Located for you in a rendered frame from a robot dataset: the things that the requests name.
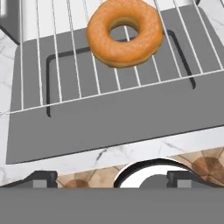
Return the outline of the white round thing black rim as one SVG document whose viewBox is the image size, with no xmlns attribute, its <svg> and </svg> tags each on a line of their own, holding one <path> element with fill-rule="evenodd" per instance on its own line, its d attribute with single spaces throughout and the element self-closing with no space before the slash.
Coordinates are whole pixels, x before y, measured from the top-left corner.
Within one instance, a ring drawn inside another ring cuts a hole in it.
<svg viewBox="0 0 224 224">
<path fill-rule="evenodd" d="M 171 174 L 192 174 L 183 164 L 167 157 L 153 158 L 125 166 L 114 181 L 114 188 L 167 188 Z"/>
</svg>

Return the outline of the silver toaster oven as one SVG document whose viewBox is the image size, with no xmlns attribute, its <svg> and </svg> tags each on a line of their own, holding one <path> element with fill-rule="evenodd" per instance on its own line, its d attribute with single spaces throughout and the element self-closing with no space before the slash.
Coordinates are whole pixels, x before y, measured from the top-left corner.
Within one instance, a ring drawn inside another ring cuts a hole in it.
<svg viewBox="0 0 224 224">
<path fill-rule="evenodd" d="M 77 29 L 85 32 L 88 22 L 98 7 L 106 0 L 0 0 L 0 27 L 18 43 L 33 39 L 53 37 L 61 33 L 71 34 Z M 156 5 L 153 0 L 144 0 Z M 157 0 L 161 11 L 175 9 L 172 0 Z M 192 6 L 192 0 L 176 0 L 179 7 L 185 1 Z M 131 41 L 137 31 L 127 25 L 116 27 L 110 36 L 120 42 Z"/>
</svg>

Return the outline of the golden brown bagel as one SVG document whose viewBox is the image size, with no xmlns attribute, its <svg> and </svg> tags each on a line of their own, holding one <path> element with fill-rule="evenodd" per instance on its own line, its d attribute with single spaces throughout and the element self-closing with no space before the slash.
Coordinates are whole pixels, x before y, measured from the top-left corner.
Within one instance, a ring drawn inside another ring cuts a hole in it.
<svg viewBox="0 0 224 224">
<path fill-rule="evenodd" d="M 118 26 L 136 30 L 131 41 L 110 36 Z M 163 41 L 158 11 L 144 0 L 106 0 L 87 24 L 87 42 L 94 56 L 109 67 L 132 67 L 145 62 Z"/>
</svg>

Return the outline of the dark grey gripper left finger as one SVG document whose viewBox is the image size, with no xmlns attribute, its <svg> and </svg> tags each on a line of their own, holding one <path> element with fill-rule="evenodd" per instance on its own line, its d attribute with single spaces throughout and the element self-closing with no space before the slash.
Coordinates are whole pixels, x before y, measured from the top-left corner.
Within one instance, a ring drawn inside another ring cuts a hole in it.
<svg viewBox="0 0 224 224">
<path fill-rule="evenodd" d="M 56 171 L 34 171 L 24 179 L 1 185 L 1 188 L 57 188 L 57 177 Z"/>
</svg>

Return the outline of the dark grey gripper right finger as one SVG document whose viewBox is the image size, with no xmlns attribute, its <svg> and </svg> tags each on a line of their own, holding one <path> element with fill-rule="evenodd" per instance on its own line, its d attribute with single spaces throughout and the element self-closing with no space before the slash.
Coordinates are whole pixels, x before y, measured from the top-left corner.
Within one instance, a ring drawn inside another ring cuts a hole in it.
<svg viewBox="0 0 224 224">
<path fill-rule="evenodd" d="M 221 188 L 221 185 L 205 181 L 190 171 L 168 171 L 167 187 L 170 188 Z"/>
</svg>

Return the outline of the grey toaster oven door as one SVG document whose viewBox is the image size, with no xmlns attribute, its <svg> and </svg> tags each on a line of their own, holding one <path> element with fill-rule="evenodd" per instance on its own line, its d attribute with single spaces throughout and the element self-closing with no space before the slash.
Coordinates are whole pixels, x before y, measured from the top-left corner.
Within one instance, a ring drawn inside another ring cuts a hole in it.
<svg viewBox="0 0 224 224">
<path fill-rule="evenodd" d="M 224 66 L 224 45 L 205 12 L 206 28 Z M 180 9 L 205 72 L 219 69 L 214 51 L 197 11 Z M 162 12 L 180 72 L 200 72 L 177 10 Z M 56 35 L 59 74 L 64 101 L 96 95 L 91 52 L 81 29 Z M 24 108 L 60 100 L 54 37 L 23 42 L 17 47 L 11 92 L 11 109 L 21 109 L 21 67 L 24 70 Z M 166 36 L 155 57 L 162 81 L 178 78 Z M 95 60 L 102 93 L 117 90 L 113 68 Z M 152 58 L 136 67 L 143 85 L 158 81 Z M 80 91 L 77 73 L 79 72 Z M 137 85 L 135 68 L 117 69 L 121 89 Z M 8 164 L 56 158 L 83 151 L 150 141 L 177 134 L 224 126 L 224 72 L 156 86 L 73 101 L 10 115 L 6 161 Z"/>
</svg>

